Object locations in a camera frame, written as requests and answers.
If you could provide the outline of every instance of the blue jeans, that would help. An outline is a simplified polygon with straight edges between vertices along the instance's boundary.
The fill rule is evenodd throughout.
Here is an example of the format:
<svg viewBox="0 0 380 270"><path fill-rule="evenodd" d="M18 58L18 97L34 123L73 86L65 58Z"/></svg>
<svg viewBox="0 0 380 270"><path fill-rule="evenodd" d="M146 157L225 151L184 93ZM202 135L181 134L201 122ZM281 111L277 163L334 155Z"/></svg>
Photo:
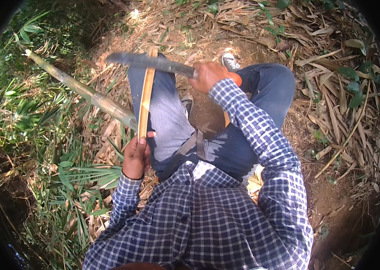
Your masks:
<svg viewBox="0 0 380 270"><path fill-rule="evenodd" d="M252 95L251 102L265 110L275 125L281 128L295 93L295 78L290 69L277 63L264 63L243 68L237 73L242 78L240 88ZM145 68L130 67L128 74L133 109L139 119ZM186 118L175 83L175 74L155 72L148 130L155 131L157 135L147 141L151 147L151 165L157 176L161 176L172 156L195 132ZM239 181L246 182L258 164L258 157L247 139L231 123L207 142L206 149L205 161ZM187 153L186 159L176 165L175 170L186 160L198 162L196 147Z"/></svg>

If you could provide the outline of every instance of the shirt sleeve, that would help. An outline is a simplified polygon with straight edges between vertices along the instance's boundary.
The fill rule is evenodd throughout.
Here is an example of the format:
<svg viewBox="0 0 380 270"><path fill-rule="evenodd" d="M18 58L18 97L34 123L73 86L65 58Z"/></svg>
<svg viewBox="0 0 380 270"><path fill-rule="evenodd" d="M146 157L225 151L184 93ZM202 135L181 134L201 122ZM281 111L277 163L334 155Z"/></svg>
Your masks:
<svg viewBox="0 0 380 270"><path fill-rule="evenodd" d="M113 208L109 227L120 230L125 224L126 219L136 214L136 208L139 204L140 180L133 180L121 174L117 189L112 194Z"/></svg>
<svg viewBox="0 0 380 270"><path fill-rule="evenodd" d="M288 252L308 263L313 231L307 217L306 190L301 164L289 141L264 110L248 100L233 82L223 79L209 96L229 114L264 167L264 185L259 191L258 206Z"/></svg>

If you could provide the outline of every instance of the sneaker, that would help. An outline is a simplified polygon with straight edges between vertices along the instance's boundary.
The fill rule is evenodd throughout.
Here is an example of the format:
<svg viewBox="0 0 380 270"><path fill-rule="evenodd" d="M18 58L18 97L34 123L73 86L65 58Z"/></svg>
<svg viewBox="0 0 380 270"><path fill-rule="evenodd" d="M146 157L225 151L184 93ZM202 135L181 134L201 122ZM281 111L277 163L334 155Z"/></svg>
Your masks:
<svg viewBox="0 0 380 270"><path fill-rule="evenodd" d="M221 56L221 64L227 68L227 71L234 72L236 70L240 70L241 66L236 62L235 57L233 54L229 52L225 52Z"/></svg>
<svg viewBox="0 0 380 270"><path fill-rule="evenodd" d="M186 108L186 117L188 119L191 111L193 110L193 97L188 94L182 98L181 102Z"/></svg>

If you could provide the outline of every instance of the left hand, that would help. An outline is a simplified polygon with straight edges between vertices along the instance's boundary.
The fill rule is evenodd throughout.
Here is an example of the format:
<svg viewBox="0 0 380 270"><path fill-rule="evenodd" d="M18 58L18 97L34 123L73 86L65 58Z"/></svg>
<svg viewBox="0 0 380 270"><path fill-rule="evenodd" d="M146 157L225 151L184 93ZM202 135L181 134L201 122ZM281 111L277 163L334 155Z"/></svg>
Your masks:
<svg viewBox="0 0 380 270"><path fill-rule="evenodd" d="M148 131L148 138L154 137L155 132ZM151 162L149 156L151 149L146 143L146 138L141 138L138 141L138 136L135 135L124 149L124 161L122 163L122 173L131 179L140 179L142 175L149 170Z"/></svg>

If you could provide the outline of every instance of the vegetation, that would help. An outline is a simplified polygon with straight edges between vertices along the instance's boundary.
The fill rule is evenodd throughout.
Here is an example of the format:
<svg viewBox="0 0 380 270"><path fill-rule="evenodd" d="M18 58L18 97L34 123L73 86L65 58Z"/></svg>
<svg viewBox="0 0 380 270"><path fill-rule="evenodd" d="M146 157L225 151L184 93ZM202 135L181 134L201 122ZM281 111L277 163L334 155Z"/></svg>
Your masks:
<svg viewBox="0 0 380 270"><path fill-rule="evenodd" d="M17 176L25 184L28 180L28 189L22 192L28 191L30 215L10 222L17 224L23 242L34 246L48 268L82 267L91 242L85 219L106 215L109 209L100 189L116 186L121 168L91 165L93 157L82 153L80 133L90 103L24 52L35 51L86 83L90 68L83 61L89 60L87 49L95 41L92 26L102 17L96 1L29 0L0 38L0 187ZM126 137L121 129L126 142L133 132ZM27 261L36 260L30 252L17 252Z"/></svg>

